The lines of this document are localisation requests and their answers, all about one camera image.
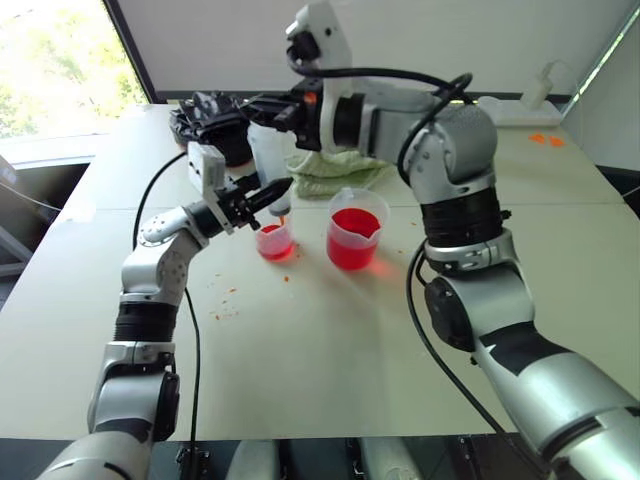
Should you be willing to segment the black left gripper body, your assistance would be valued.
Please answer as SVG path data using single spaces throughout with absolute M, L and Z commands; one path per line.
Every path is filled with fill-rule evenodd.
M 242 228 L 249 225 L 252 230 L 258 230 L 260 223 L 254 213 L 249 210 L 247 195 L 253 191 L 241 191 L 227 177 L 224 186 L 216 191 L 218 206 L 221 208 L 232 228 Z

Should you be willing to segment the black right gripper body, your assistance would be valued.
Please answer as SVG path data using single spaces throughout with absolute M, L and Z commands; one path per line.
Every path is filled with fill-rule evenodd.
M 323 81 L 317 78 L 305 78 L 290 90 L 290 94 L 297 107 L 296 124 L 293 129 L 296 146 L 303 150 L 320 150 Z

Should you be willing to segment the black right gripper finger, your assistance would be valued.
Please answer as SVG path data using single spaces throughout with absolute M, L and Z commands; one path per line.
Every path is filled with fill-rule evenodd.
M 286 95 L 261 93 L 246 98 L 240 104 L 239 110 L 251 114 L 278 114 L 291 106 L 295 107 L 296 102 Z
M 296 104 L 260 108 L 256 123 L 280 132 L 295 131 L 300 123 L 300 108 Z

